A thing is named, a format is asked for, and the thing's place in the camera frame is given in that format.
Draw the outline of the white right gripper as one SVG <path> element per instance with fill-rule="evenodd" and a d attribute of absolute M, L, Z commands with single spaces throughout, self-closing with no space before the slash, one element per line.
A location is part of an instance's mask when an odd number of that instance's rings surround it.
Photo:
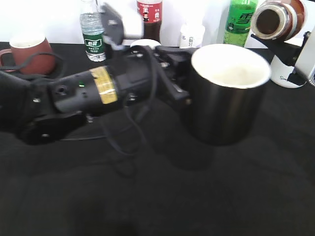
<path fill-rule="evenodd" d="M 295 66 L 295 72 L 308 81 L 311 85 L 315 85 L 315 31 L 307 32 L 308 36 L 305 44 L 302 46 L 290 43 L 261 39 L 255 34 L 251 34 L 251 38 L 256 39 L 266 46 L 280 61 L 287 66 Z"/>

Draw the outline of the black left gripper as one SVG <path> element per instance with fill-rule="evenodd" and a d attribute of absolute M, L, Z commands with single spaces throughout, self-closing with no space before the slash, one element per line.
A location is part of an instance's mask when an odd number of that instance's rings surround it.
<path fill-rule="evenodd" d="M 175 111 L 189 106 L 188 91 L 190 59 L 194 49 L 173 47 L 133 46 L 111 51 L 111 78 L 118 100 L 111 103 L 111 110 L 123 108 L 123 102 L 144 102 L 150 110 L 155 98 Z"/>

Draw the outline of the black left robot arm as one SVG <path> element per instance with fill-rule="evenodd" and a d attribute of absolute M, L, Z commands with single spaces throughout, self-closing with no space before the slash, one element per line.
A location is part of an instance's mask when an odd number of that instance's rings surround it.
<path fill-rule="evenodd" d="M 114 54 L 104 65 L 49 79 L 17 77 L 0 70 L 0 129 L 29 145 L 52 143 L 89 120 L 126 108 L 144 106 L 130 120 L 137 125 L 155 98 L 174 110 L 187 105 L 180 87 L 189 71 L 193 48 L 133 46 Z"/>

